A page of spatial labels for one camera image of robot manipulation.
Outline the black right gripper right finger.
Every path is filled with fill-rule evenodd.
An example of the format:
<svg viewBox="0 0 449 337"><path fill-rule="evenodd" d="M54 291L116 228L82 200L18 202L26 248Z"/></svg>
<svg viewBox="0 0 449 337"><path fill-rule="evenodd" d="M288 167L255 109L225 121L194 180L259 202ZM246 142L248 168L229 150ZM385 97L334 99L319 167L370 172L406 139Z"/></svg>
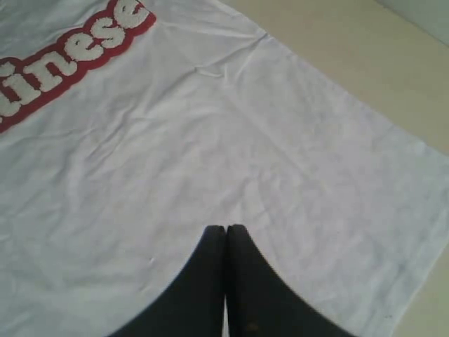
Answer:
<svg viewBox="0 0 449 337"><path fill-rule="evenodd" d="M230 336L350 335L288 287L243 225L227 228L226 302Z"/></svg>

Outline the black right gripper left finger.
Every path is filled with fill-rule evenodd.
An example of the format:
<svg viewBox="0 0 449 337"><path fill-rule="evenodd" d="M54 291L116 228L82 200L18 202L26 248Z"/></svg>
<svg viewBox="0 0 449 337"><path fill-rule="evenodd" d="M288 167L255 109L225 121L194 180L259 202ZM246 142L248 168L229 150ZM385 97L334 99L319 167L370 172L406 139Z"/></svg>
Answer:
<svg viewBox="0 0 449 337"><path fill-rule="evenodd" d="M209 225L189 260L157 299L113 336L221 336L225 229Z"/></svg>

